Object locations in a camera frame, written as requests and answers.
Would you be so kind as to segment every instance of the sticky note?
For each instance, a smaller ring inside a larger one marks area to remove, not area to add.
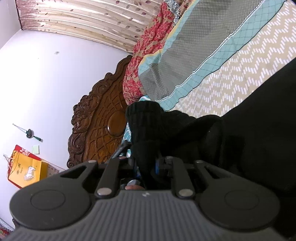
[[[33,154],[40,154],[39,145],[34,145],[32,147],[32,153]]]

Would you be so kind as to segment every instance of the gray ribbed surface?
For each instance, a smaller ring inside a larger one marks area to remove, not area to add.
[[[170,191],[121,191],[98,201],[87,217],[57,231],[19,228],[6,241],[179,241],[251,240],[283,241],[268,228],[239,234],[214,226],[192,201],[173,197]]]

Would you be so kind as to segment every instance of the curtain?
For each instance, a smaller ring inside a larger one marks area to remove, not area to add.
[[[16,0],[22,29],[65,34],[132,52],[163,0]]]

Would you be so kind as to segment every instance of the wooden headboard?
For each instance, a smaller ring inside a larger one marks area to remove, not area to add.
[[[122,82],[131,55],[121,60],[115,74],[107,73],[73,107],[72,135],[68,141],[67,166],[87,160],[107,161],[120,145],[126,127],[126,102]]]

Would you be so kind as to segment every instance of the red floral blanket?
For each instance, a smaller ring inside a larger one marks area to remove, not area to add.
[[[169,5],[178,3],[177,9],[169,7],[166,2]],[[123,79],[123,96],[128,105],[146,95],[138,76],[138,66],[143,57],[163,48],[168,34],[176,24],[176,18],[179,19],[183,15],[192,0],[167,0],[166,2],[161,4],[159,14],[146,27],[133,49],[134,55]]]

